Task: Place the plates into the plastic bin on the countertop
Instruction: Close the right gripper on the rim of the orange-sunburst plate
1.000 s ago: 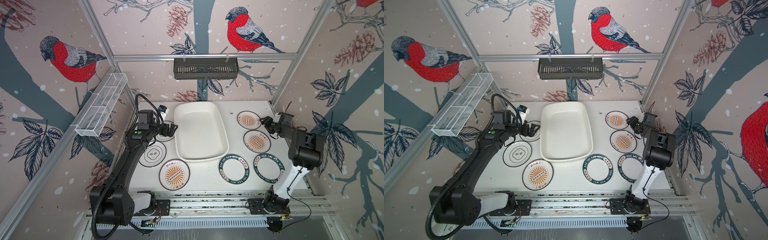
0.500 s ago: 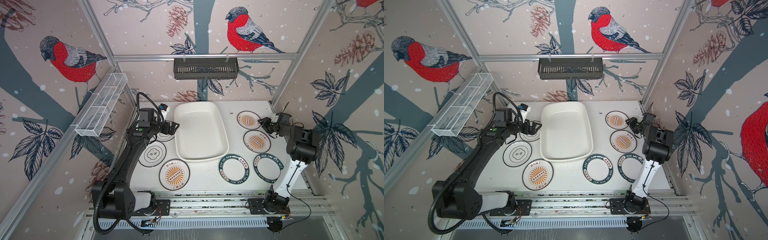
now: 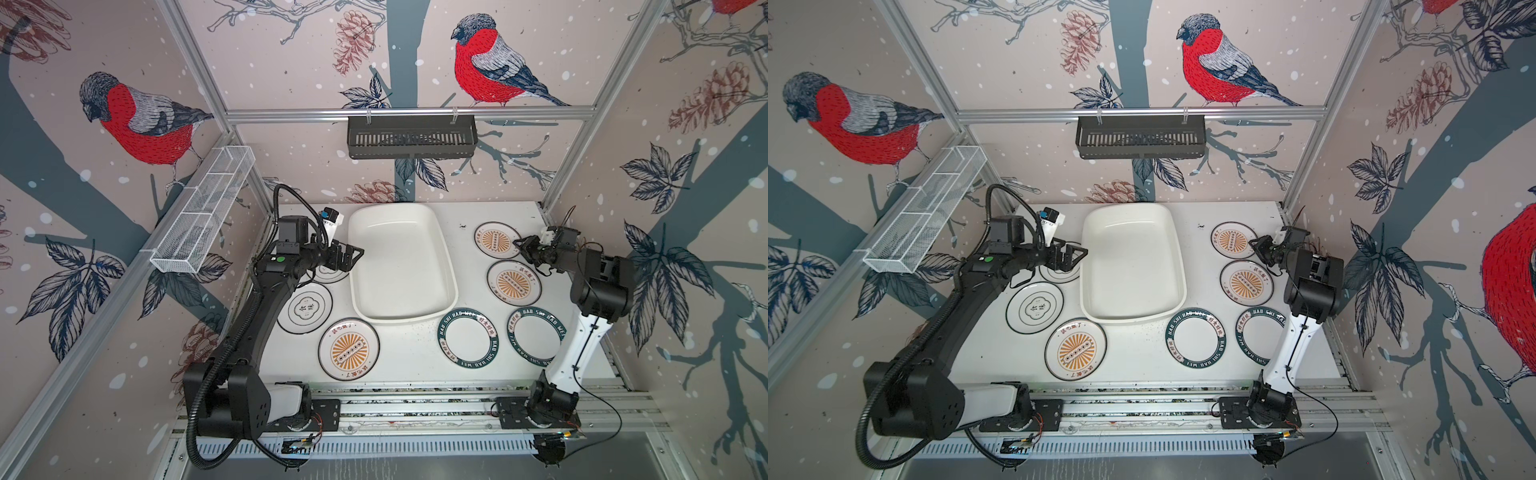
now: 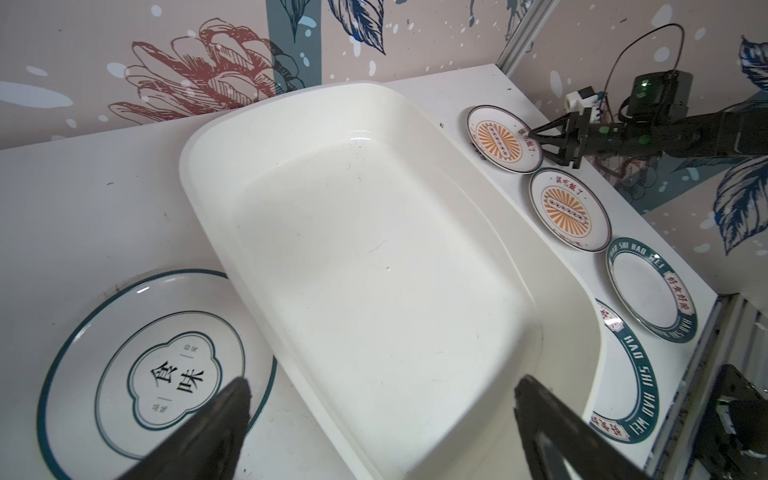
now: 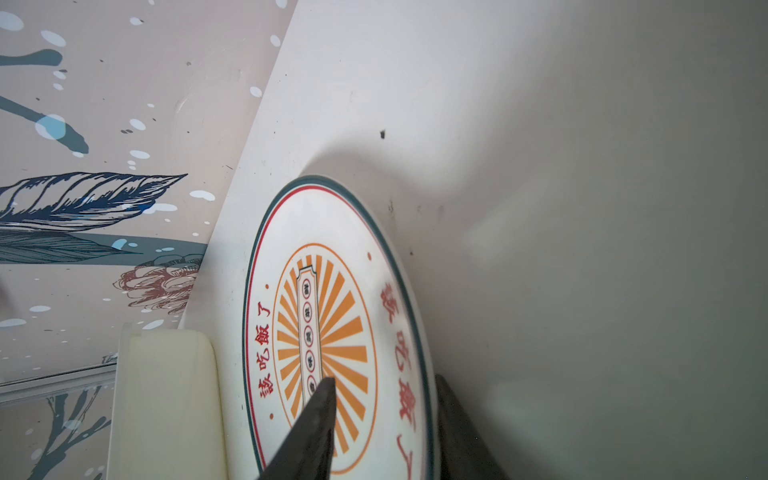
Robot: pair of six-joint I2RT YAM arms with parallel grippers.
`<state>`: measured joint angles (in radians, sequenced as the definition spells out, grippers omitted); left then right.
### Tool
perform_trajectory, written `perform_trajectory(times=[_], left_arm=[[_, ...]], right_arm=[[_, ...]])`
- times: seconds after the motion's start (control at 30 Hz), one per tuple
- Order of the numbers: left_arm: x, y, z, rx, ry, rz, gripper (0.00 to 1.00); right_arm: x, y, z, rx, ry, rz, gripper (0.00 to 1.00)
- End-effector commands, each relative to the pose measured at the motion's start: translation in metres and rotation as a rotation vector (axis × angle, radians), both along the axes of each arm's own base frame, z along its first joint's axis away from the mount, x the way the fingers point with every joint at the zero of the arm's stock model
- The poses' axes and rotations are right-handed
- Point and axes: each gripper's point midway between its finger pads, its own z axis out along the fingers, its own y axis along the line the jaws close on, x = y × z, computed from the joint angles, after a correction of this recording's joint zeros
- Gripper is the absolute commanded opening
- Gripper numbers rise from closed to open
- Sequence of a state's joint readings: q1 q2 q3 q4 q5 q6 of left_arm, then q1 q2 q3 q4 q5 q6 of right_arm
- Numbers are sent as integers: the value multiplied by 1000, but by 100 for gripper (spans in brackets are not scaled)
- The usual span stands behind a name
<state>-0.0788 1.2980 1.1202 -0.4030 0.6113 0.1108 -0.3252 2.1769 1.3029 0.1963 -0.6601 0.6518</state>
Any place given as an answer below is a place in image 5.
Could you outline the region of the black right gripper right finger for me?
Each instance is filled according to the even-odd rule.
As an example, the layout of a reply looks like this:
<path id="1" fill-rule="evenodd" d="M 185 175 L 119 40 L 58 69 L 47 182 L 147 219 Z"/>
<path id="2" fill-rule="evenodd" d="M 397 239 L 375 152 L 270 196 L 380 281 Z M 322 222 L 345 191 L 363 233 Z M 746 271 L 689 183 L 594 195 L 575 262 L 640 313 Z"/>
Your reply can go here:
<path id="1" fill-rule="evenodd" d="M 435 376 L 438 394 L 440 478 L 442 480 L 509 480 L 483 441 L 447 380 Z"/>

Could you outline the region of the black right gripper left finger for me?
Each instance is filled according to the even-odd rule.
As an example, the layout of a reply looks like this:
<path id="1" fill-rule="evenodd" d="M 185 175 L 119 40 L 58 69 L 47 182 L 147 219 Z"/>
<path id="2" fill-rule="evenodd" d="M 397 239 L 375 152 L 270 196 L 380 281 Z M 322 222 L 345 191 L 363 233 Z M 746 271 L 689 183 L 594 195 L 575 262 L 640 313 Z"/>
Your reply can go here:
<path id="1" fill-rule="evenodd" d="M 336 411 L 335 379 L 326 377 L 318 384 L 260 479 L 329 479 Z"/>

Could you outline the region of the orange sunburst plate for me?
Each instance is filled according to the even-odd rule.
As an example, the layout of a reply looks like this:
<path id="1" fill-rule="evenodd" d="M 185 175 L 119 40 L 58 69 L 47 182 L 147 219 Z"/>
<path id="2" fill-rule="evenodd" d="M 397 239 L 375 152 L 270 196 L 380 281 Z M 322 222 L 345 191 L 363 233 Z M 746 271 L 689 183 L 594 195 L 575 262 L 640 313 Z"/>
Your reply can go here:
<path id="1" fill-rule="evenodd" d="M 407 276 L 362 202 L 330 178 L 268 205 L 245 280 L 243 386 L 256 467 L 333 378 L 334 479 L 436 479 L 437 392 Z"/>

